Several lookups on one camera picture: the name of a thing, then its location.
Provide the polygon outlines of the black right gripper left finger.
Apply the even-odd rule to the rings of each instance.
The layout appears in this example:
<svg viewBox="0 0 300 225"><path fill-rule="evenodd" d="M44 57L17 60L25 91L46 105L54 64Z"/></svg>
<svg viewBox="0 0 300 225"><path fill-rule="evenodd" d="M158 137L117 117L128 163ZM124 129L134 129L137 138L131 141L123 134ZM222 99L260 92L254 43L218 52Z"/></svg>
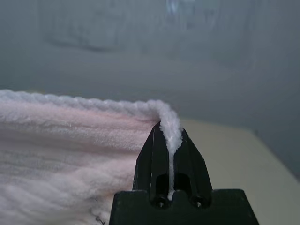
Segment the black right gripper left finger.
<svg viewBox="0 0 300 225"><path fill-rule="evenodd" d="M154 207L169 206L169 155L160 123L152 128L138 155L133 190L146 191Z"/></svg>

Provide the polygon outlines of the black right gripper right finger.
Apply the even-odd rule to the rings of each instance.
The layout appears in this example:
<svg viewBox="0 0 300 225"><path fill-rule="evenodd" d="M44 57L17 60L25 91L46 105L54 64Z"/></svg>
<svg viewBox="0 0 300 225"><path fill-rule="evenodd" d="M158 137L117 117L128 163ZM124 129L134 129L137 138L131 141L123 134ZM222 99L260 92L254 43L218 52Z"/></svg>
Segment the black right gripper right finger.
<svg viewBox="0 0 300 225"><path fill-rule="evenodd" d="M174 154L174 190L185 192L193 206L207 208L211 202L212 185L205 160L186 130L181 134L181 146Z"/></svg>

